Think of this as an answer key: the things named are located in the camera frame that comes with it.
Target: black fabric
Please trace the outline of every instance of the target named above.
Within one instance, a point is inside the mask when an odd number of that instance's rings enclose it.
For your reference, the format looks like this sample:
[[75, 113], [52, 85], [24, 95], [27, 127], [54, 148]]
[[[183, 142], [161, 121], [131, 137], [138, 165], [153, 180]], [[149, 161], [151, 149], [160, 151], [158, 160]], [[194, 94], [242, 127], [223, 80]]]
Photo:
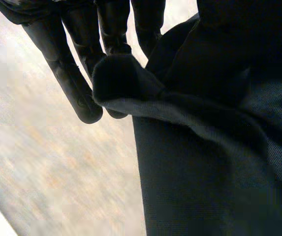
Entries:
[[58, 5], [79, 7], [81, 4], [92, 4], [94, 0], [72, 0], [53, 2], [51, 0], [23, 0], [19, 5], [10, 4], [6, 0], [0, 0], [0, 12], [16, 25], [28, 24], [50, 14], [60, 12]]
[[218, 94], [238, 102], [173, 91], [165, 76], [198, 22], [166, 33], [146, 69], [111, 56], [93, 75], [95, 100], [133, 116], [147, 235], [282, 235], [282, 47], [226, 78]]

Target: dark gray cloth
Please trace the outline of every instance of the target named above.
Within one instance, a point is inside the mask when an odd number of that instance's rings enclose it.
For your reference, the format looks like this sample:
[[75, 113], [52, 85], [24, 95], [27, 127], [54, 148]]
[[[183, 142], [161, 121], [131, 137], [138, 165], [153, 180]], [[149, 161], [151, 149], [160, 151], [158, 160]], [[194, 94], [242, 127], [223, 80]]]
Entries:
[[166, 33], [146, 69], [117, 55], [93, 75], [97, 103], [133, 116], [147, 235], [282, 235], [282, 47], [227, 78], [221, 99], [174, 92], [164, 77], [198, 22]]

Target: gray ground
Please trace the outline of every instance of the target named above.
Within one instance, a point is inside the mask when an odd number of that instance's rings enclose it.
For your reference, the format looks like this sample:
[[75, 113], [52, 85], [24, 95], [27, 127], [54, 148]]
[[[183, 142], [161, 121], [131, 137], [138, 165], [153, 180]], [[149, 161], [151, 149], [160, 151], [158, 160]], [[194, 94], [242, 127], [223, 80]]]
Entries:
[[[196, 11], [194, 0], [167, 0], [162, 31]], [[133, 12], [128, 26], [145, 65]], [[81, 123], [40, 51], [1, 14], [0, 210], [22, 236], [145, 235], [131, 117]]]

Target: motion-blurred background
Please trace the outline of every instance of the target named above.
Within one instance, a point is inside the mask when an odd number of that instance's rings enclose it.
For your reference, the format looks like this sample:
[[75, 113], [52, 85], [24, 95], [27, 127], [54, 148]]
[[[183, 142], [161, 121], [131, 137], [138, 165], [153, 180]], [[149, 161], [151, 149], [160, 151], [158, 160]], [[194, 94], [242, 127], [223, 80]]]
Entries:
[[[167, 0], [162, 32], [196, 12], [194, 0]], [[132, 7], [127, 39], [145, 66]], [[82, 123], [41, 52], [1, 13], [0, 210], [20, 236], [146, 234], [131, 117]]]

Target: blurred ground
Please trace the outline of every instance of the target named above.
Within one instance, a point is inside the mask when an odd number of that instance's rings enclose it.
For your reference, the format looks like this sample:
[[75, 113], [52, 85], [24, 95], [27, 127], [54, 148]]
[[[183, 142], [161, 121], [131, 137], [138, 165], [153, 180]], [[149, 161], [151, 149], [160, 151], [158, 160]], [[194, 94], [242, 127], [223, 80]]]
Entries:
[[[162, 32], [195, 12], [194, 0], [167, 0]], [[128, 29], [145, 65], [132, 10]], [[81, 123], [41, 52], [1, 14], [0, 210], [21, 236], [145, 235], [131, 117]]]

